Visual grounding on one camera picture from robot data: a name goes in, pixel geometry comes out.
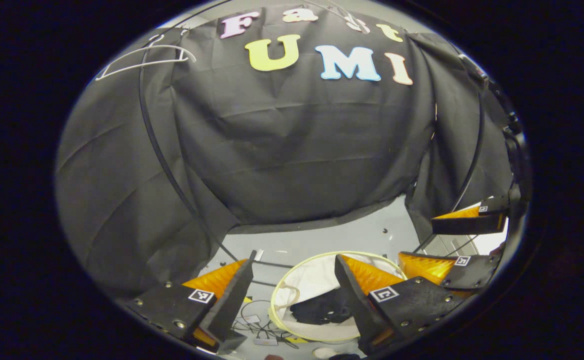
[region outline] letter m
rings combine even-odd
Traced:
[[[349,79],[354,75],[354,70],[358,67],[356,77],[360,80],[370,80],[378,82],[381,76],[376,73],[374,62],[372,62],[372,51],[366,47],[352,48],[349,56],[345,56],[338,48],[333,45],[320,45],[315,48],[323,56],[324,71],[321,73],[323,79],[340,79],[340,72],[336,66]]]

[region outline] yellow letter u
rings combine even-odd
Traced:
[[[296,40],[300,39],[300,35],[291,34],[280,36],[277,40],[283,43],[285,48],[285,55],[281,59],[270,59],[267,54],[267,46],[272,41],[270,39],[259,39],[248,43],[245,48],[250,52],[250,64],[256,70],[272,71],[284,69],[292,66],[298,60],[298,44]]]

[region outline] white tag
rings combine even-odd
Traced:
[[[278,341],[276,339],[254,339],[254,344],[257,346],[271,346],[277,347]]]
[[[250,315],[250,316],[246,316],[245,320],[242,319],[242,317],[237,317],[236,321],[239,322],[239,324],[243,324],[243,325],[247,325],[247,324],[253,324],[255,322],[259,322],[260,319],[258,318],[258,315]]]

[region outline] black fabric backdrop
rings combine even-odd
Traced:
[[[150,120],[176,180],[218,240],[230,230],[350,221],[404,193],[424,240],[429,218],[447,212],[457,196],[477,141],[478,100],[458,54],[438,35],[406,35],[395,24],[404,41],[392,41],[375,26],[385,22],[364,14],[355,16],[370,34],[312,6],[319,20],[282,22],[294,7],[252,9],[260,16],[227,39],[219,38],[221,21],[232,15],[183,37],[181,29],[170,30],[157,43],[182,46],[197,60],[145,69]],[[269,57],[277,59],[283,46],[276,38],[286,34],[301,36],[298,61],[278,71],[253,69],[245,44],[271,39]],[[319,45],[346,55],[356,46],[370,48],[382,79],[321,79]],[[413,85],[392,80],[385,52],[405,57]],[[130,55],[111,70],[141,57]],[[147,61],[173,57],[174,50],[158,48]],[[157,161],[143,125],[138,77],[138,69],[128,70],[87,86],[63,132],[55,171],[68,241],[97,284],[117,298],[166,280],[186,281],[218,250]],[[490,95],[486,112],[482,155],[461,207],[501,195],[511,183],[500,130],[505,114]]]

